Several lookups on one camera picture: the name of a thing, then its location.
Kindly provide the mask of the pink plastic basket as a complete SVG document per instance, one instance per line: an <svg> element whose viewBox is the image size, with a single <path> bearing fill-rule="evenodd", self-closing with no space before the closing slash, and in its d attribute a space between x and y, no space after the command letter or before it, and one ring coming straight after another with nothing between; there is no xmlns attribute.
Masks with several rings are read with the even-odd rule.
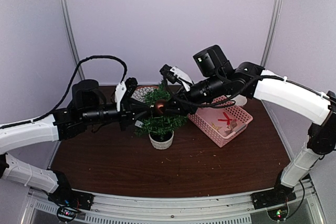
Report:
<svg viewBox="0 0 336 224"><path fill-rule="evenodd" d="M242 133L253 120L244 110L247 99L239 95L233 98L235 104L223 109L199 108L195 114L188 115L206 136L218 147L223 147Z"/></svg>

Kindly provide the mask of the small green christmas tree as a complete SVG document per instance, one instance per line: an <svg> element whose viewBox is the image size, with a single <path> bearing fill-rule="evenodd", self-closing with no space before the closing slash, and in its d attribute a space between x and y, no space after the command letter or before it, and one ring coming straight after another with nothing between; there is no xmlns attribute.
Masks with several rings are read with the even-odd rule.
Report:
<svg viewBox="0 0 336 224"><path fill-rule="evenodd" d="M168 100L171 97L163 82L157 86L159 87L158 89L155 89L144 97L144 103L150 105L152 109L154 109L154 103L157 100ZM142 128L135 127L135 135L146 135L155 149L165 150L173 143L174 131L186 124L187 117L183 115L158 115L153 111L152 116L142 122Z"/></svg>

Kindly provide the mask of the red bauble ornament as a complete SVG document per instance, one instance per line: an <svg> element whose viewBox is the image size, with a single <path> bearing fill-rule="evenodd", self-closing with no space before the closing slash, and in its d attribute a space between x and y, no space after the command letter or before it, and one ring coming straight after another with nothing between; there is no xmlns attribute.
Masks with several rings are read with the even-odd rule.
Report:
<svg viewBox="0 0 336 224"><path fill-rule="evenodd" d="M163 115L165 113L166 103L167 101L164 99L159 99L154 103L154 110L156 114Z"/></svg>

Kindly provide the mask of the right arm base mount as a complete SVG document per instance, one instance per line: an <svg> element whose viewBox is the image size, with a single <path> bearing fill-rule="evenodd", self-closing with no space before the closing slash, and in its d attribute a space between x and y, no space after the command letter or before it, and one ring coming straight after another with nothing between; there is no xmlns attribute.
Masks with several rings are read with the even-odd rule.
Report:
<svg viewBox="0 0 336 224"><path fill-rule="evenodd" d="M287 219L289 216L288 203L296 198L296 194L293 192L286 194L283 191L276 191L275 189L251 194L254 209L266 208L268 217L276 222Z"/></svg>

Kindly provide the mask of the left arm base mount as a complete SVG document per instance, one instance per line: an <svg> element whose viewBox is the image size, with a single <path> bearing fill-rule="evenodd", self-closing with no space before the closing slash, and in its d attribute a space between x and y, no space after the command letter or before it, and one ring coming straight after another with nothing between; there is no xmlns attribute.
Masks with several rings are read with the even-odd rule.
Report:
<svg viewBox="0 0 336 224"><path fill-rule="evenodd" d="M81 210L90 210L94 195L91 193L73 190L66 175L53 171L57 178L58 187L53 193L46 193L48 200L58 206L56 217L61 223L74 221Z"/></svg>

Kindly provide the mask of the white battery box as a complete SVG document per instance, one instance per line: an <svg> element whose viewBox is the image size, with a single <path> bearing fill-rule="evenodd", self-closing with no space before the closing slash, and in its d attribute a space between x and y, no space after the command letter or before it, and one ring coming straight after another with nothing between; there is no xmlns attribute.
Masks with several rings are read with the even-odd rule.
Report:
<svg viewBox="0 0 336 224"><path fill-rule="evenodd" d="M142 126L143 126L143 122L137 120L137 121L135 122L135 126L136 126L136 127L139 127L139 128L142 128Z"/></svg>

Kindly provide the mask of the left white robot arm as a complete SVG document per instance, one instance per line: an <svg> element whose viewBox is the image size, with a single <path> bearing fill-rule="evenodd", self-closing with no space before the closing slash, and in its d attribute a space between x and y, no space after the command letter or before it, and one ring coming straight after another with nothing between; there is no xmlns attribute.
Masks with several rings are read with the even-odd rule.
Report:
<svg viewBox="0 0 336 224"><path fill-rule="evenodd" d="M137 85L135 78L122 81L115 89L114 102L109 103L96 80L80 81L72 86L72 100L66 108L56 109L41 120L2 125L1 179L41 189L55 195L64 205L71 205L76 199L75 192L63 173L20 161L9 151L37 143L68 140L95 124L118 122L124 130L150 111L148 105L132 98Z"/></svg>

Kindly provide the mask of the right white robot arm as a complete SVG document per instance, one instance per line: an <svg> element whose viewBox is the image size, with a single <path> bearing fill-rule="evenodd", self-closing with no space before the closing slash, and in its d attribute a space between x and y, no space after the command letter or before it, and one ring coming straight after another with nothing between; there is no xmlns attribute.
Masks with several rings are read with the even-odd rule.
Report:
<svg viewBox="0 0 336 224"><path fill-rule="evenodd" d="M272 203L281 203L317 160L335 149L335 93L314 91L251 62L233 68L218 45L198 52L193 59L205 77L198 83L178 67L164 65L160 69L165 84L182 85L161 109L165 115L194 114L198 108L218 109L242 95L277 104L311 120L306 146L283 169L269 192Z"/></svg>

